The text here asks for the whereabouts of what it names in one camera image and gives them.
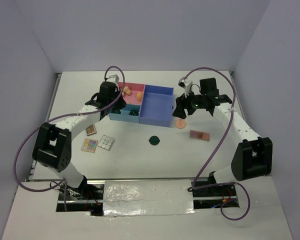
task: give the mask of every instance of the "white table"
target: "white table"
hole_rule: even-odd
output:
[[[184,89],[178,86],[178,81],[187,73],[188,71],[124,72],[127,82],[173,87],[174,99],[184,92]],[[222,73],[231,79],[228,71]],[[122,80],[119,72],[109,72],[109,75],[111,74],[118,74]],[[78,112],[85,102],[99,91],[103,78],[103,71],[63,72],[50,118]],[[227,94],[232,99],[230,85],[219,74],[213,71],[197,71],[189,77],[195,84],[199,84],[199,80],[205,78],[216,78],[220,94]],[[199,93],[196,86],[193,86],[193,90]],[[238,101],[235,107],[241,113]],[[105,134],[115,138],[111,150],[97,147],[95,153],[81,151],[84,138],[87,137],[86,133],[82,132],[72,142],[71,162],[88,179],[193,178],[218,144],[225,129],[203,109],[186,118],[184,129],[175,127],[175,119],[173,117],[171,127],[158,127],[113,121],[105,117],[95,124],[97,134],[90,137],[100,140]],[[190,139],[190,130],[210,133],[210,142]],[[160,139],[157,146],[152,146],[148,141],[153,135]],[[228,166],[236,148],[237,144],[227,137],[202,176],[208,176],[210,172]],[[52,180],[56,179],[56,176],[37,164],[32,179]]]
[[[177,85],[178,80],[186,73],[126,71],[125,75],[127,82],[175,87],[174,97],[177,97],[183,92]],[[99,90],[103,74],[64,72],[50,117],[78,111]],[[220,93],[232,98],[228,83],[214,72],[196,72],[190,79],[199,83],[199,79],[211,77],[217,79]],[[186,123],[186,128],[177,129],[103,119],[96,124],[97,134],[92,137],[98,140],[103,134],[114,137],[116,140],[113,148],[110,151],[97,148],[95,153],[81,151],[83,139],[86,137],[82,132],[72,143],[72,162],[88,179],[193,178],[225,130],[204,110],[198,110],[193,116],[189,116]],[[190,129],[209,132],[210,142],[189,139]],[[160,138],[159,145],[149,144],[148,139],[152,135]],[[227,137],[202,176],[230,164],[235,150],[236,144]],[[56,176],[37,164],[32,179],[41,181],[25,184],[34,189],[42,189],[49,185],[48,180],[56,179]],[[3,240],[291,240],[292,236],[272,178],[258,177],[242,184],[250,194],[251,210],[241,221],[225,219],[220,209],[200,209],[187,215],[134,217],[95,217],[87,212],[56,212],[57,191],[33,193],[19,187]],[[224,210],[231,218],[239,217],[247,208],[247,198],[242,189],[236,187],[236,192],[240,208]]]

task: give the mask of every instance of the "gray wall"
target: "gray wall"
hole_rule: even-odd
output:
[[[16,0],[57,72],[233,70],[270,0]]]
[[[274,144],[272,176],[300,239],[300,0],[271,0],[234,71],[249,123]]]
[[[17,189],[12,174],[15,152],[45,120],[54,81],[48,58],[17,5],[0,0],[0,239]],[[32,146],[20,156],[21,179],[29,173]]]

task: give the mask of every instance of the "pink compartment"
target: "pink compartment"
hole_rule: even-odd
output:
[[[124,85],[123,82],[119,82],[119,88],[121,89]],[[142,101],[137,100],[137,93],[142,92],[142,98],[145,93],[145,85],[140,83],[132,83],[132,82],[126,82],[124,86],[128,86],[132,92],[130,96],[127,94],[124,95],[123,99],[127,104],[133,104],[133,105],[141,105]]]

